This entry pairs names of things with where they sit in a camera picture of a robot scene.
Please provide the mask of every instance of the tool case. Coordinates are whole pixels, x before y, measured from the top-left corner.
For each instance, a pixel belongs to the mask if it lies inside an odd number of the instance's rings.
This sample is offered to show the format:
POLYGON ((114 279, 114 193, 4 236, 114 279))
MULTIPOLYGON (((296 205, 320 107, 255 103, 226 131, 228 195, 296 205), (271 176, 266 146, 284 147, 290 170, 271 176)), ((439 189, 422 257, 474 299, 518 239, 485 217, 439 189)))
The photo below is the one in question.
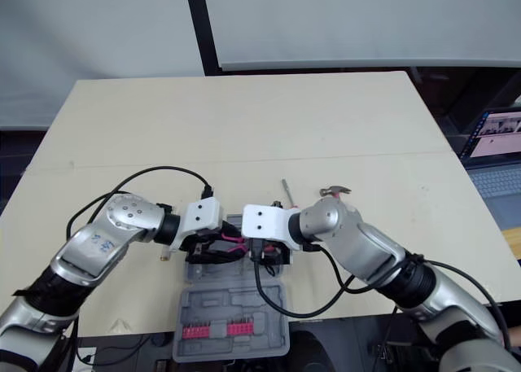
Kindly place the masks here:
MULTIPOLYGON (((256 289, 253 263, 247 255, 220 265, 185 263, 186 288, 179 301, 173 338, 177 362, 277 357, 289 351, 287 317, 267 305, 256 289)), ((286 291, 274 276, 260 267, 262 288, 286 308, 286 291)))

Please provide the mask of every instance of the white wall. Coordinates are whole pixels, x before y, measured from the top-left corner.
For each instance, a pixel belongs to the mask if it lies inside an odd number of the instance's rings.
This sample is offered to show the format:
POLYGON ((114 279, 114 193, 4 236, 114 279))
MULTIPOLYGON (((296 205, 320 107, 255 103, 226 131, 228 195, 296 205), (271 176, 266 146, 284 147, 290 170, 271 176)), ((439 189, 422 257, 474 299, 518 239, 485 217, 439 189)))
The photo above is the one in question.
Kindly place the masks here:
POLYGON ((207 0, 223 69, 521 66, 521 0, 207 0))
POLYGON ((0 0, 0 128, 48 126, 77 79, 203 74, 187 0, 0 0))

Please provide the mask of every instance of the black cable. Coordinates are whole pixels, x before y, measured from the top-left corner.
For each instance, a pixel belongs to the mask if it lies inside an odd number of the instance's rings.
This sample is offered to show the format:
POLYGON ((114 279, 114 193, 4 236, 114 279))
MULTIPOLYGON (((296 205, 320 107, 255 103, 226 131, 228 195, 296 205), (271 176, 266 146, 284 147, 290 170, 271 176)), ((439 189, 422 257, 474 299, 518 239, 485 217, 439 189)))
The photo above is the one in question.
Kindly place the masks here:
POLYGON ((392 266, 389 270, 387 270, 384 274, 382 274, 382 276, 380 276, 376 281, 372 282, 370 285, 363 288, 351 289, 344 286, 342 278, 340 277, 340 271, 336 266, 335 260, 333 259, 331 254, 322 246, 318 246, 318 251, 324 253, 327 256, 327 259, 329 260, 331 266, 333 266, 333 270, 335 271, 336 281, 338 282, 338 284, 344 289, 345 292, 352 295, 359 295, 361 293, 365 293, 377 287, 380 287, 393 273, 395 273, 398 269, 403 268, 408 263, 407 260, 398 262, 396 265, 392 266))
POLYGON ((175 167, 175 166, 155 166, 155 167, 150 167, 150 168, 145 168, 144 170, 141 170, 141 171, 138 171, 137 173, 134 173, 132 174, 131 176, 125 178, 123 181, 121 181, 120 183, 118 183, 116 185, 116 187, 114 187, 114 189, 112 189, 112 191, 110 193, 107 194, 107 196, 103 199, 103 201, 98 205, 98 207, 94 210, 94 212, 92 213, 92 215, 90 216, 90 219, 89 221, 87 221, 88 223, 92 223, 94 221, 94 219, 96 218, 96 216, 99 214, 99 211, 101 211, 101 209, 103 208, 103 205, 105 205, 109 199, 111 199, 111 197, 121 188, 123 187, 124 184, 126 184, 127 182, 130 182, 132 181, 133 179, 135 179, 136 177, 139 177, 140 175, 143 175, 145 173, 149 173, 151 171, 156 171, 156 170, 173 170, 173 171, 179 171, 181 173, 187 173, 187 174, 190 174, 194 177, 196 177, 197 179, 199 179, 203 184, 204 184, 204 190, 203 190, 203 196, 202 198, 205 198, 205 196, 207 195, 208 197, 211 197, 212 195, 212 187, 208 184, 208 182, 206 181, 206 179, 204 179, 203 177, 201 177, 198 173, 194 172, 194 171, 191 171, 189 170, 188 168, 182 168, 182 167, 175 167))
MULTIPOLYGON (((319 308, 317 311, 313 311, 312 313, 293 313, 291 311, 288 311, 286 309, 283 309, 282 307, 275 304, 262 290, 261 285, 261 274, 259 273, 259 262, 254 261, 253 262, 253 271, 255 272, 255 284, 257 286, 257 291, 259 292, 260 297, 264 299, 264 301, 275 311, 281 313, 282 315, 287 315, 288 317, 296 317, 298 319, 305 319, 308 317, 316 317, 317 315, 320 315, 327 309, 329 309, 334 303, 336 303, 336 300, 340 298, 340 296, 344 293, 344 289, 340 289, 335 296, 323 307, 319 308)), ((354 280, 354 276, 351 276, 348 278, 348 280, 343 284, 343 286, 347 287, 352 280, 354 280)))
POLYGON ((487 290, 479 283, 477 282, 473 277, 471 277, 469 274, 465 273, 464 271, 455 268, 451 265, 444 264, 442 262, 436 262, 435 260, 426 260, 431 265, 439 266, 441 268, 453 271, 456 274, 459 274, 460 276, 466 278, 468 281, 472 282, 472 285, 474 285, 476 288, 479 289, 479 291, 485 296, 485 298, 490 303, 490 307, 492 309, 492 315, 494 316, 494 319, 496 320, 497 325, 499 326, 499 329, 501 330, 501 333, 503 335, 503 343, 505 345, 505 349, 510 352, 510 337, 508 335, 508 328, 506 326, 505 317, 503 317, 503 313, 499 309, 496 301, 490 296, 490 294, 487 292, 487 290))
POLYGON ((385 329, 385 333, 383 334, 382 343, 380 344, 380 349, 378 350, 378 354, 376 355, 376 358, 373 361, 373 367, 371 368, 371 372, 374 372, 376 370, 376 363, 378 362, 378 359, 382 356, 383 349, 385 348, 385 344, 389 340, 389 335, 391 334, 391 324, 392 320, 396 316, 396 312, 398 311, 398 307, 394 306, 394 309, 392 309, 391 316, 389 317, 389 322, 387 323, 387 328, 385 329))
MULTIPOLYGON (((128 194, 127 191, 123 191, 123 190, 118 190, 115 194, 128 194)), ((72 236, 72 224, 74 224, 74 221, 76 221, 76 219, 81 216, 81 214, 86 211, 87 209, 89 209, 90 207, 92 207, 94 204, 96 204, 99 200, 101 199, 104 199, 105 197, 107 197, 110 193, 105 193, 104 195, 100 195, 97 199, 94 199, 93 201, 90 201, 85 207, 83 207, 82 209, 80 209, 78 212, 74 213, 74 215, 72 215, 72 217, 69 219, 68 223, 67 223, 67 228, 65 230, 65 236, 67 238, 67 240, 69 240, 72 236)))
POLYGON ((266 269, 266 272, 268 272, 268 274, 271 276, 271 277, 275 277, 275 269, 273 266, 271 265, 264 265, 265 269, 266 269))
POLYGON ((83 364, 88 365, 88 366, 111 366, 111 365, 116 365, 116 364, 120 364, 121 362, 127 361, 128 359, 130 359, 134 354, 136 354, 139 351, 139 349, 142 348, 142 346, 144 344, 147 343, 147 341, 149 340, 150 337, 151 337, 150 335, 147 335, 147 337, 145 337, 145 339, 141 340, 137 345, 134 346, 132 352, 130 352, 129 354, 125 355, 124 357, 122 357, 122 358, 120 358, 118 360, 114 360, 114 361, 109 361, 109 362, 88 362, 87 360, 85 360, 85 357, 80 357, 80 353, 78 352, 78 347, 76 347, 75 354, 76 354, 76 356, 77 356, 79 361, 81 361, 83 364))
POLYGON ((139 346, 139 344, 141 343, 143 338, 145 338, 145 335, 141 334, 139 336, 138 342, 135 343, 134 345, 131 345, 131 346, 106 346, 105 348, 100 348, 100 349, 96 350, 96 352, 89 354, 88 356, 96 357, 100 353, 106 352, 107 350, 132 350, 132 349, 135 349, 137 346, 139 346))

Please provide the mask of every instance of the laptop screen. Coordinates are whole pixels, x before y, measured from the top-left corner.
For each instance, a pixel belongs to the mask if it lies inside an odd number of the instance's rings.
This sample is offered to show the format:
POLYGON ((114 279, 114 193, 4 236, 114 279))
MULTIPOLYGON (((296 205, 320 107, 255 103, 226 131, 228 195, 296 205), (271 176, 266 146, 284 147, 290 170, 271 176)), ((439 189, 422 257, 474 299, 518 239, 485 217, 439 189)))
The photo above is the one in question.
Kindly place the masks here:
POLYGON ((489 114, 476 139, 471 158, 521 152, 521 112, 489 114))
POLYGON ((487 110, 460 158, 476 165, 521 160, 521 107, 487 110))

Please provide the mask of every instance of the laptop keyboard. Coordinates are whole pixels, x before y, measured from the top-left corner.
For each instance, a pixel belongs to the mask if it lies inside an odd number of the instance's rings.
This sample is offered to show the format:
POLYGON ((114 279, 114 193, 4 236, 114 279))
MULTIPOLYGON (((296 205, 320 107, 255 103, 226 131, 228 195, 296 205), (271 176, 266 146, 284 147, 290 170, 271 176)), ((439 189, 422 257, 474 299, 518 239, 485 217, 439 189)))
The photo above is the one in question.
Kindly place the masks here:
POLYGON ((470 177, 484 199, 521 193, 521 168, 490 169, 470 177))

